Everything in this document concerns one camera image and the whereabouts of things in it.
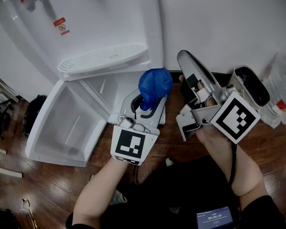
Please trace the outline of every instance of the black bag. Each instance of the black bag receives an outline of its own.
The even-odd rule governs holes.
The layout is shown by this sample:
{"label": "black bag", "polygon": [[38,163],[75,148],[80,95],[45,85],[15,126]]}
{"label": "black bag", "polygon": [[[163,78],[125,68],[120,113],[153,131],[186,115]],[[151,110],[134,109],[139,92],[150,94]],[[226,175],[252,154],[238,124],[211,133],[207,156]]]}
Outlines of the black bag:
{"label": "black bag", "polygon": [[11,213],[9,209],[6,211],[0,211],[0,224],[2,229],[20,229],[15,216]]}
{"label": "black bag", "polygon": [[41,107],[43,106],[46,100],[45,95],[38,95],[27,107],[27,111],[23,120],[23,134],[26,137],[29,137],[29,134],[32,130],[33,124],[39,114]]}

